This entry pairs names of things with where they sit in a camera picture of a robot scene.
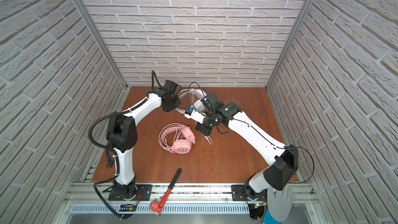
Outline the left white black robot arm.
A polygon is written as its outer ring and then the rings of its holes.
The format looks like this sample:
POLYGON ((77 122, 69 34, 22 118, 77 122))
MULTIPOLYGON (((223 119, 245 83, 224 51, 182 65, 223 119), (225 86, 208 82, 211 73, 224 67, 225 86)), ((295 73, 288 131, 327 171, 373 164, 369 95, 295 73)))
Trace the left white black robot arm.
POLYGON ((119 199, 131 200, 137 195, 133 171, 133 147, 138 141, 137 125, 153 110, 162 107, 170 112, 181 104, 176 94, 178 85, 166 80, 159 88, 152 88, 147 95, 124 112, 114 112, 109 118, 106 139, 116 154, 115 179, 111 192, 119 199))

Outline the pink headphones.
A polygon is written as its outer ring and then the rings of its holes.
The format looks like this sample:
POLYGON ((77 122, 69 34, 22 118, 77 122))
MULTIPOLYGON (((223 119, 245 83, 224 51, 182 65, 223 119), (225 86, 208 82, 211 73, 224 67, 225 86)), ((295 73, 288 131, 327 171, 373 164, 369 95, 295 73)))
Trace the pink headphones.
POLYGON ((186 154, 195 144, 195 135, 190 127, 181 123, 171 123, 165 126, 158 136, 160 146, 170 153, 186 154), (173 144, 169 145, 167 136, 174 133, 173 144))

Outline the grey gloved hand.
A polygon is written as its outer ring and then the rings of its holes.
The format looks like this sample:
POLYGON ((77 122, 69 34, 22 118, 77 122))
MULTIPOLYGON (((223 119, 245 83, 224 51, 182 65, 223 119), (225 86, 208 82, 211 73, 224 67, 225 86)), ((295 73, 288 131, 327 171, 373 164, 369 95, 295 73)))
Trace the grey gloved hand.
POLYGON ((282 224, 289 216, 295 200, 293 188, 286 186, 282 191, 274 192, 273 188, 267 189, 267 211, 264 224, 282 224))

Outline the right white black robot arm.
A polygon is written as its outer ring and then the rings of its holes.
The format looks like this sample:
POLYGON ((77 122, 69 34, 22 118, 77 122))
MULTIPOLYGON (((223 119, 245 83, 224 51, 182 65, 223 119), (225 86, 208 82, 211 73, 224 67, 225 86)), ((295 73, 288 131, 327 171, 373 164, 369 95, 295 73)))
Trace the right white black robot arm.
POLYGON ((213 93, 204 96, 200 101, 204 106, 203 111, 191 106, 184 113, 186 118, 195 120, 197 131, 204 136, 210 136, 213 128, 223 124, 247 141, 268 164, 266 169, 246 181, 243 196, 255 200, 269 188, 282 191, 298 169, 297 147, 286 146, 274 139, 234 102, 223 104, 213 93))

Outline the white headphones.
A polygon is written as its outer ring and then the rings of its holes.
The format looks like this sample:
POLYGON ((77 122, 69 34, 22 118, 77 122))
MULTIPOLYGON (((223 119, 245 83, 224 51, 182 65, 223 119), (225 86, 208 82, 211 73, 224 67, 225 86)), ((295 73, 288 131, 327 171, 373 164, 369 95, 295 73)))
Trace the white headphones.
POLYGON ((207 93, 205 91, 203 91, 202 89, 190 88, 190 89, 183 89, 179 93, 177 93, 177 96, 179 97, 180 100, 186 95, 189 97, 191 106, 196 111, 203 113, 206 110, 206 107, 203 105, 201 101, 201 99, 207 96, 207 93))

